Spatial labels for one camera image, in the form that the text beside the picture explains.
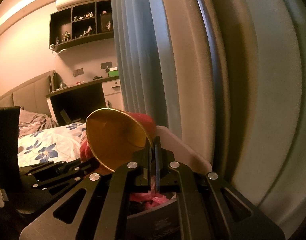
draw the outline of bed sheet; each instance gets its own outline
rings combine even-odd
[[[19,167],[48,161],[70,162],[80,158],[80,141],[85,123],[45,129],[18,139]]]

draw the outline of blue curtain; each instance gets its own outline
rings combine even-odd
[[[148,114],[157,125],[181,137],[174,57],[163,6],[158,8],[162,0],[156,0],[154,5],[151,8],[150,0],[112,0],[125,109]]]

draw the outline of wall outlet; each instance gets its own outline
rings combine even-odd
[[[105,63],[101,63],[101,69],[106,69],[106,67],[111,68],[112,67],[112,62],[105,62]]]
[[[79,76],[79,75],[83,75],[83,74],[84,74],[83,68],[73,70],[73,76],[74,77]]]

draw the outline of desk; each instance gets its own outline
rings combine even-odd
[[[86,120],[90,113],[104,107],[124,110],[119,82],[119,76],[101,78],[48,94],[52,119],[62,126],[67,124],[60,113],[62,110],[71,120]]]

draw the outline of pink plastic bag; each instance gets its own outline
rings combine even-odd
[[[151,177],[151,191],[144,193],[131,193],[130,201],[144,202],[145,210],[156,207],[167,202],[169,199],[166,196],[155,192],[156,177]]]

